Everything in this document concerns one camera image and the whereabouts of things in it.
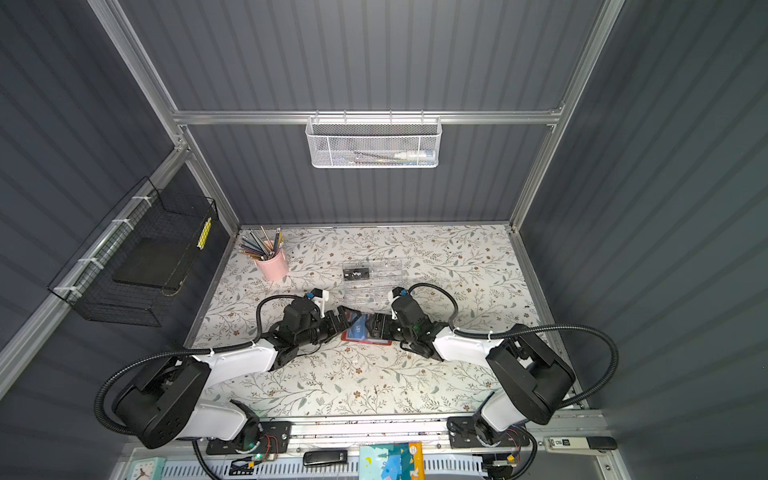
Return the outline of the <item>red leather card holder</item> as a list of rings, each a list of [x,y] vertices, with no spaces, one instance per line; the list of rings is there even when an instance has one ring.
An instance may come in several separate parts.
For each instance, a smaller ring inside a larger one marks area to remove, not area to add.
[[[352,343],[362,343],[370,345],[391,345],[392,342],[375,342],[367,339],[365,323],[367,318],[374,313],[362,312],[361,318],[354,324],[351,324],[349,330],[341,338],[343,341]]]

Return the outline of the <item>clear acrylic organizer tray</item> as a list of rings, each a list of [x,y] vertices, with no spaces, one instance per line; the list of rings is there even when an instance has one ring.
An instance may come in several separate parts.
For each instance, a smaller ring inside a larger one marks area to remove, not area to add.
[[[403,264],[398,259],[352,260],[344,267],[365,266],[371,270],[369,280],[348,282],[343,279],[342,292],[345,302],[354,308],[379,308],[387,305],[388,294],[396,286],[405,285]]]

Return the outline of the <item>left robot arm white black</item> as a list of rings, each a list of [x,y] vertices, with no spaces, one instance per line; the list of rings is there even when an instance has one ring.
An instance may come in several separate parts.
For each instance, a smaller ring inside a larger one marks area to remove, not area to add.
[[[238,400],[206,400],[205,390],[246,374],[276,371],[296,359],[303,347],[328,343],[361,316],[344,306],[326,309],[327,294],[318,289],[287,299],[282,319],[269,328],[258,321],[252,340],[162,352],[121,368],[97,393],[97,420],[149,449],[174,440],[235,439],[257,424],[257,414]]]

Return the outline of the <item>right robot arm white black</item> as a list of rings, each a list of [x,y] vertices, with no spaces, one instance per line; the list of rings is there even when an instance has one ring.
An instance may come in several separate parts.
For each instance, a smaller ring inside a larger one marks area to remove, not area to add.
[[[447,322],[433,321],[406,290],[390,300],[389,314],[366,320],[373,338],[396,341],[424,358],[486,367],[496,377],[500,389],[473,415],[475,435],[485,445],[499,443],[511,427],[547,424],[575,383],[571,367],[537,334],[526,333],[523,324],[513,326],[513,338],[487,334],[475,339]]]

